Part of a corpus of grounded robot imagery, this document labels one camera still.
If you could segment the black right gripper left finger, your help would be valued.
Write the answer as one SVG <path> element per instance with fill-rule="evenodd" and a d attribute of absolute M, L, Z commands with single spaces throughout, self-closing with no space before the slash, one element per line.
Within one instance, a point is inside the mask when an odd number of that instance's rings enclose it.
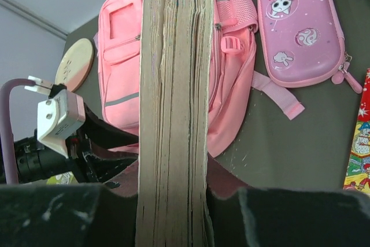
<path fill-rule="evenodd" d="M 134 246 L 138 162 L 107 183 L 2 185 L 1 246 Z"/>

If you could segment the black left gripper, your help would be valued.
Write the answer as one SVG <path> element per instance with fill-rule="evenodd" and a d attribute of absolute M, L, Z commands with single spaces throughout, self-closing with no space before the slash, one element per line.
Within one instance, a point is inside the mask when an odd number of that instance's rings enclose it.
<path fill-rule="evenodd" d="M 65 141 L 63 156 L 28 137 L 14 142 L 18 181 L 36 182 L 66 172 L 79 183 L 106 183 L 138 159 L 125 150 L 139 141 L 137 135 L 120 130 L 85 106 L 86 121 Z"/>

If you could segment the pink student backpack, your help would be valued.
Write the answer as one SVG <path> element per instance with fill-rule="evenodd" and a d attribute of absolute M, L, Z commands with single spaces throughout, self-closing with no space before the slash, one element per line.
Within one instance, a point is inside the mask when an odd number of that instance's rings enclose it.
<path fill-rule="evenodd" d="M 135 135 L 139 132 L 142 2 L 106 0 L 95 38 L 103 119 Z M 208 152 L 213 157 L 236 138 L 252 89 L 265 93 L 289 119 L 304 111 L 287 89 L 255 71 L 257 29 L 252 0 L 215 0 L 207 134 Z"/>

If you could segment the red thick paperback book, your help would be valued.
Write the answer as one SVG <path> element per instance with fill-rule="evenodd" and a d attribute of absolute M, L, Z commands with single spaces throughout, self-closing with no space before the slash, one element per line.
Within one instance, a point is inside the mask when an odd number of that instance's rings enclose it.
<path fill-rule="evenodd" d="M 213 0 L 143 0 L 136 246 L 208 246 Z"/>

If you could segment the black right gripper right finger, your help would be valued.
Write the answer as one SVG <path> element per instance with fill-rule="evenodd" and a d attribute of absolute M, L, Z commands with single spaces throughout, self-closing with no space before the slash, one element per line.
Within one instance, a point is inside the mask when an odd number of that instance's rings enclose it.
<path fill-rule="evenodd" d="M 369 246 L 369 197 L 251 187 L 208 157 L 211 246 Z"/>

